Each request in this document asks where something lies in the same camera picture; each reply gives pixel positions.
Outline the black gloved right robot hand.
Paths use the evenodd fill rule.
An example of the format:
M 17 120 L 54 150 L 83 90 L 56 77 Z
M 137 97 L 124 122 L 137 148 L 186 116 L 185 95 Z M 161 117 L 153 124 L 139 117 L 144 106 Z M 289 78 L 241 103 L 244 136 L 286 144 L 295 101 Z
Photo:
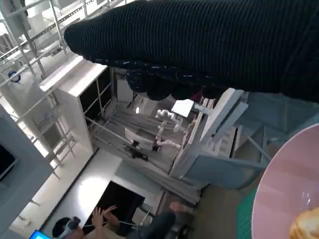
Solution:
M 137 0 L 68 26 L 70 50 L 151 100 L 227 89 L 319 101 L 316 0 Z

